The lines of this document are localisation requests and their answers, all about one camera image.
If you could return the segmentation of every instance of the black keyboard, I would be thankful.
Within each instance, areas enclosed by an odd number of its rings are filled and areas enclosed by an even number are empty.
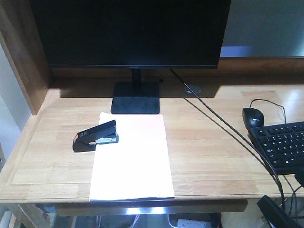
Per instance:
[[[277,175],[304,167],[304,122],[251,128],[249,138]]]

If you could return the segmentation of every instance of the monitor stand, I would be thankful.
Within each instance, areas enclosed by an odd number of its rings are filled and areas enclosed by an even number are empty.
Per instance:
[[[156,82],[141,82],[141,70],[132,69],[132,82],[117,82],[112,114],[159,114],[160,96]]]

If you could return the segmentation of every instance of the stapler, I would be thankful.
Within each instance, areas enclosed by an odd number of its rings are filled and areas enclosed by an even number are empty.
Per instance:
[[[73,140],[74,152],[95,151],[97,144],[117,143],[116,120],[78,132]]]

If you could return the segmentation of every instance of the stack of paper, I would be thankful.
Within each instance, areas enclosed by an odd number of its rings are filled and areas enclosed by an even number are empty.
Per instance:
[[[99,124],[113,119],[119,142],[96,147],[90,201],[173,198],[163,116],[101,113]]]

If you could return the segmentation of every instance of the black mouse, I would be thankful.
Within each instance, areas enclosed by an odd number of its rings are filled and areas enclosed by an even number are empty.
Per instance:
[[[243,120],[247,130],[264,126],[263,113],[255,108],[243,108]]]

